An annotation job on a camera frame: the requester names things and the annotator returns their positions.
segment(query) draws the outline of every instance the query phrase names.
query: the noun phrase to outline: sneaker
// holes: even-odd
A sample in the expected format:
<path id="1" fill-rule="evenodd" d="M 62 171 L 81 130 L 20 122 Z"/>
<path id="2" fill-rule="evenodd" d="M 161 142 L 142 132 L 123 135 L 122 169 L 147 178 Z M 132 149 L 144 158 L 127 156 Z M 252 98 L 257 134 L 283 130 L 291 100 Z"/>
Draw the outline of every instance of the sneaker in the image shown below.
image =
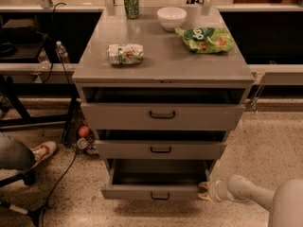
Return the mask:
<path id="1" fill-rule="evenodd" d="M 56 149 L 57 143 L 55 141 L 47 141 L 36 148 L 32 148 L 31 151 L 34 153 L 36 163 L 31 167 L 31 169 L 36 167 L 41 161 L 51 156 Z"/>

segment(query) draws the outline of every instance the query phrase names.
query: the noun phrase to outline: green can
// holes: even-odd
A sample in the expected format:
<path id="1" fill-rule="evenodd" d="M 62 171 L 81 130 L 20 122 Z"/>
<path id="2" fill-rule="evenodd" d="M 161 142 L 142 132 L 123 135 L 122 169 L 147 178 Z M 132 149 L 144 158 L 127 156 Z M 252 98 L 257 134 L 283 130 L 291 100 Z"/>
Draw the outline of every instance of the green can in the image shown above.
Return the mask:
<path id="1" fill-rule="evenodd" d="M 139 16 L 139 0 L 124 0 L 126 16 L 135 19 Z"/>

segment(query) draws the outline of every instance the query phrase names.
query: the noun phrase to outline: power outlet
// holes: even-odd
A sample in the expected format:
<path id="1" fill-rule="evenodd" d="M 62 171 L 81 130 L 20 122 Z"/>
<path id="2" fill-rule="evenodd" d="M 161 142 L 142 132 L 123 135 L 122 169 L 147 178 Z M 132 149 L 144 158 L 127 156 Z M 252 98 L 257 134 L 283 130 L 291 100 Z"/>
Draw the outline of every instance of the power outlet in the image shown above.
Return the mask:
<path id="1" fill-rule="evenodd" d="M 40 72 L 31 72 L 32 80 L 35 83 L 42 83 Z"/>

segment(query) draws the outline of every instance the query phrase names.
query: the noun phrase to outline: floor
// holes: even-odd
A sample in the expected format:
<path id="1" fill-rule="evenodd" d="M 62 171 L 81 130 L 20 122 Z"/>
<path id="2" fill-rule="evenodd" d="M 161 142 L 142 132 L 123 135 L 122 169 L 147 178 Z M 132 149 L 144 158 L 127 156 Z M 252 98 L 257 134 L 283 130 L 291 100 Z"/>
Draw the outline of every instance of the floor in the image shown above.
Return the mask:
<path id="1" fill-rule="evenodd" d="M 67 103 L 25 100 L 31 114 L 63 113 Z M 212 172 L 212 180 L 240 174 L 259 186 L 276 189 L 291 178 L 303 178 L 303 107 L 297 100 L 264 101 L 258 113 L 247 107 L 240 124 L 232 132 L 222 159 Z M 3 118 L 15 117 L 10 110 Z M 22 181 L 0 188 L 0 199 L 28 210 L 45 204 L 55 183 L 68 169 L 75 151 L 61 142 L 63 124 L 6 129 L 4 132 L 35 147 L 43 141 L 58 142 L 57 152 L 36 168 L 37 182 Z M 0 171 L 0 179 L 14 171 Z M 108 183 L 104 163 L 97 155 L 77 154 L 73 165 L 49 199 L 44 217 L 47 227 L 110 226 L 267 226 L 268 213 L 260 206 L 210 201 L 108 201 L 100 187 Z M 33 226 L 28 216 L 0 208 L 0 226 Z"/>

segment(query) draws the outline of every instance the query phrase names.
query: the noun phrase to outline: green chip bag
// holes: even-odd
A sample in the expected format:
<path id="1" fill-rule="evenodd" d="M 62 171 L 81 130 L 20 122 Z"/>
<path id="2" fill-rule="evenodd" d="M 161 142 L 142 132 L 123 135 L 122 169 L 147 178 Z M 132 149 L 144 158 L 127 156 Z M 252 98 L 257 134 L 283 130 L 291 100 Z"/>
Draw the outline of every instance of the green chip bag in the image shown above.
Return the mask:
<path id="1" fill-rule="evenodd" d="M 229 51 L 234 47 L 234 40 L 225 28 L 199 27 L 183 30 L 175 28 L 187 48 L 195 53 L 218 53 Z"/>

